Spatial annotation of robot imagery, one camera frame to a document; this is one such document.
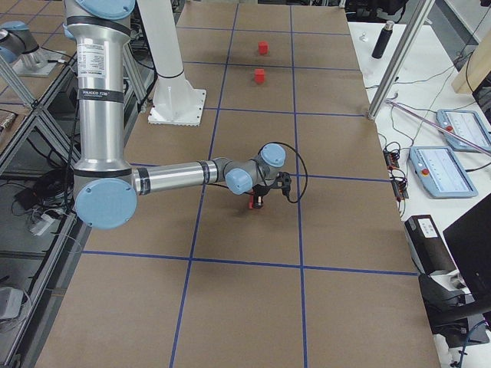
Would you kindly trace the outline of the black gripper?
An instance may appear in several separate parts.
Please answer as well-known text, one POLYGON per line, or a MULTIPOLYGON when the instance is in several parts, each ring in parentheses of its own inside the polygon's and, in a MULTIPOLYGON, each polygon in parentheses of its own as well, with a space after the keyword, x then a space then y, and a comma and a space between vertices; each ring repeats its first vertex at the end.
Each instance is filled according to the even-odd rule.
POLYGON ((255 206, 257 208, 261 208, 264 206, 262 201, 262 196, 268 195, 269 191, 272 189, 279 189, 281 187, 281 179, 276 177, 274 179, 265 179, 261 181, 259 184, 253 187, 253 193, 255 196, 258 196, 255 202, 255 206))

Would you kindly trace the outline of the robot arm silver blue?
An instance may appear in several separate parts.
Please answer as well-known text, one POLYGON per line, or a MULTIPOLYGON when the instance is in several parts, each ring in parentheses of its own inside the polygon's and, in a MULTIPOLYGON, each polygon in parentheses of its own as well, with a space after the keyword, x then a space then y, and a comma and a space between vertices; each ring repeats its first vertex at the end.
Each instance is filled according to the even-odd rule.
POLYGON ((139 196, 170 189, 224 182, 236 195, 261 201, 272 189, 287 192, 282 171, 285 151, 267 143, 258 154, 238 162, 225 157, 168 166, 133 168, 124 157, 124 66, 130 41, 130 16, 143 21, 157 76, 149 121, 197 126, 206 92, 186 79, 168 1, 67 1, 66 27, 77 44, 77 99, 81 158, 74 165, 74 207, 93 228, 127 223, 139 196))

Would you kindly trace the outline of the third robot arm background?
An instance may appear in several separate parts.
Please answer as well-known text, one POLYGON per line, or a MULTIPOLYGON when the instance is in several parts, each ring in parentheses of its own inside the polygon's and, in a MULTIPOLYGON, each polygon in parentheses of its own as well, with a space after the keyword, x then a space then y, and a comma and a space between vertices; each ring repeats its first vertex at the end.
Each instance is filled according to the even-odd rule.
POLYGON ((1 56, 17 75, 47 77, 58 63, 50 55, 49 51, 41 49, 23 21, 1 24, 1 56))

